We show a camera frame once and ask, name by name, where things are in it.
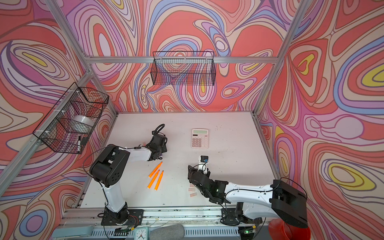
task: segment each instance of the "black wire basket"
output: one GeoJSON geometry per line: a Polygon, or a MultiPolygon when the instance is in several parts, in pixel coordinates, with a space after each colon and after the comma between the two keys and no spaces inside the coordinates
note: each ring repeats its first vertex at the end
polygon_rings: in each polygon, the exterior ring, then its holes
{"type": "Polygon", "coordinates": [[[155,51],[153,58],[153,85],[215,85],[212,51],[155,51]]]}
{"type": "Polygon", "coordinates": [[[42,131],[36,128],[33,134],[54,152],[80,154],[108,101],[109,96],[105,93],[77,87],[63,108],[55,110],[58,113],[48,127],[42,131]]]}

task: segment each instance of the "calculator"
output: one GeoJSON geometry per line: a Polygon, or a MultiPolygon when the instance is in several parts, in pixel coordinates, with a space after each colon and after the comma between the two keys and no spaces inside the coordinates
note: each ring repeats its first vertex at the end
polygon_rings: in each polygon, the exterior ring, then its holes
{"type": "Polygon", "coordinates": [[[195,128],[192,129],[192,141],[191,141],[191,147],[192,148],[200,148],[200,149],[207,149],[208,144],[208,129],[202,129],[202,128],[195,128]]]}

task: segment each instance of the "orange highlighter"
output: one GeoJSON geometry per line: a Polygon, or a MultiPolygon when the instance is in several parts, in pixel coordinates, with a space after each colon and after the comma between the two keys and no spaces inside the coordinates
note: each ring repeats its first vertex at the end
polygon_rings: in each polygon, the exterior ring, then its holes
{"type": "Polygon", "coordinates": [[[164,171],[161,172],[160,177],[157,180],[157,183],[156,183],[156,186],[155,186],[155,191],[157,191],[157,189],[158,189],[158,187],[160,185],[161,179],[163,178],[163,173],[164,173],[164,171]]]}
{"type": "Polygon", "coordinates": [[[147,187],[148,189],[150,189],[152,187],[152,184],[156,180],[157,175],[159,174],[159,172],[160,172],[160,170],[158,170],[157,173],[155,174],[155,176],[152,178],[151,182],[149,183],[149,185],[147,187]]]}
{"type": "Polygon", "coordinates": [[[158,166],[157,166],[155,169],[153,169],[153,171],[151,172],[151,174],[148,176],[149,178],[151,178],[151,177],[153,176],[153,174],[155,174],[155,172],[159,169],[159,167],[161,166],[162,163],[163,163],[163,162],[159,163],[158,166]]]}

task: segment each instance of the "black mounting plate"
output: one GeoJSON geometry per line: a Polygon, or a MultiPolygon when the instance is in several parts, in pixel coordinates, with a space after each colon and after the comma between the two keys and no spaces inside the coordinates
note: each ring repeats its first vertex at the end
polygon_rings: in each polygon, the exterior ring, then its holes
{"type": "Polygon", "coordinates": [[[235,210],[236,209],[227,209],[221,208],[221,220],[224,225],[232,225],[234,223],[237,223],[238,220],[235,217],[235,210]]]}
{"type": "MultiPolygon", "coordinates": [[[[139,223],[136,223],[137,226],[141,225],[141,220],[143,217],[144,210],[143,209],[127,209],[129,212],[129,215],[135,216],[139,223]]],[[[128,217],[128,221],[124,224],[125,226],[131,226],[135,225],[135,222],[137,222],[136,218],[134,217],[128,217]]],[[[107,207],[104,208],[104,216],[101,221],[102,226],[118,226],[118,222],[114,217],[109,214],[109,209],[107,207]]]]}

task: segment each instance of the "swirly pattern backdrop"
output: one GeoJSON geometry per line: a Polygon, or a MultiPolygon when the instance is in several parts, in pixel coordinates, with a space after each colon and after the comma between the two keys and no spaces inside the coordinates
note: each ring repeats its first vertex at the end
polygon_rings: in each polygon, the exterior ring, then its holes
{"type": "MultiPolygon", "coordinates": [[[[0,23],[2,171],[84,69],[43,0],[0,1],[0,23]]],[[[100,147],[111,116],[106,109],[81,155],[38,148],[0,198],[1,240],[49,239],[76,201],[86,178],[82,159],[100,147]]]]}
{"type": "Polygon", "coordinates": [[[192,41],[216,56],[276,56],[297,0],[85,0],[62,10],[90,56],[151,56],[161,46],[192,41]]]}
{"type": "Polygon", "coordinates": [[[153,85],[150,64],[97,63],[93,69],[119,112],[251,111],[271,64],[229,64],[214,86],[153,85]]]}
{"type": "Polygon", "coordinates": [[[313,1],[258,110],[316,240],[384,239],[384,1],[313,1]]]}
{"type": "MultiPolygon", "coordinates": [[[[276,56],[296,11],[289,1],[65,2],[62,11],[86,54],[151,56],[214,51],[276,56]]],[[[115,107],[128,111],[253,110],[271,65],[218,64],[215,86],[153,86],[150,64],[94,64],[115,107]]]]}

